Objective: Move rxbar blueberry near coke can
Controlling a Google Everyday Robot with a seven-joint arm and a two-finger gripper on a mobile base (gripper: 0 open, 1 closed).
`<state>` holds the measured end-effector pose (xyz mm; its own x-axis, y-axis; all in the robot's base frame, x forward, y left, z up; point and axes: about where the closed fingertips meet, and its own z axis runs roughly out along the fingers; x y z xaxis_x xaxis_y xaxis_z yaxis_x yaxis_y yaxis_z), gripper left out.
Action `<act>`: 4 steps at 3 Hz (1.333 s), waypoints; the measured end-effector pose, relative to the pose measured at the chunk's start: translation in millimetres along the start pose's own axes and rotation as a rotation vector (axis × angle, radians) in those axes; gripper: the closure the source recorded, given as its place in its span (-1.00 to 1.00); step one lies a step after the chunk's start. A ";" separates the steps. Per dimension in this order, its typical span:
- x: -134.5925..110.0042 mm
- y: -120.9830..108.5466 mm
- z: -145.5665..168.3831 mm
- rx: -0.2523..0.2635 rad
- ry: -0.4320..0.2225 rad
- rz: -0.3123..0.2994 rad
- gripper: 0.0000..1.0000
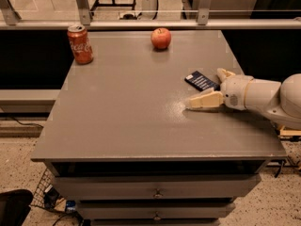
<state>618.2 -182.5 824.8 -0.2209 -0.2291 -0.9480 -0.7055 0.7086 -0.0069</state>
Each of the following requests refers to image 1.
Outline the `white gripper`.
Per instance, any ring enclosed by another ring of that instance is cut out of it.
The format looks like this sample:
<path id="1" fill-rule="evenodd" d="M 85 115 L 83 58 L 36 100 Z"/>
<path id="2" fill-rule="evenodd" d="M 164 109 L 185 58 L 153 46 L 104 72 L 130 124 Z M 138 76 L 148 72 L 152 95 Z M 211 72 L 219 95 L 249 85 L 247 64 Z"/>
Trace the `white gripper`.
<path id="1" fill-rule="evenodd" d="M 253 77 L 241 74 L 234 75 L 233 72 L 223 68 L 217 69 L 217 76 L 222 82 L 220 85 L 222 93 L 220 91 L 211 91 L 205 94 L 194 95 L 188 99 L 186 107 L 189 109 L 217 108 L 224 103 L 229 108 L 246 110 L 246 89 Z"/>

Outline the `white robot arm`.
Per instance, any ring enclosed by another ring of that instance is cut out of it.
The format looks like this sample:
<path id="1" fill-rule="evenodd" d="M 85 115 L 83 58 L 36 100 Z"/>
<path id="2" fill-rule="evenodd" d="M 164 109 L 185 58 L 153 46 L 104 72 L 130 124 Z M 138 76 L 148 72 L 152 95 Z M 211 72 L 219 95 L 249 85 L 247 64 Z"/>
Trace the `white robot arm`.
<path id="1" fill-rule="evenodd" d="M 249 110 L 279 125 L 301 129 L 301 74 L 293 74 L 283 82 L 256 79 L 217 69 L 220 90 L 206 88 L 186 100 L 191 110 L 218 108 L 225 105 L 236 110 Z"/>

